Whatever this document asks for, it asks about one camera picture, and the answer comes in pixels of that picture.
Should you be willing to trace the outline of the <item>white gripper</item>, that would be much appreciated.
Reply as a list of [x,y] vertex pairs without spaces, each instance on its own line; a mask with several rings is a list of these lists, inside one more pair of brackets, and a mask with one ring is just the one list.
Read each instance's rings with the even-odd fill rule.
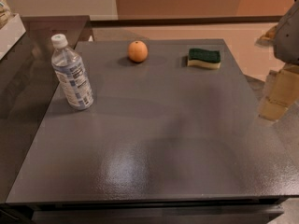
[[286,63],[278,72],[269,72],[258,108],[260,118],[277,121],[299,99],[299,0],[258,42],[274,42],[275,57]]

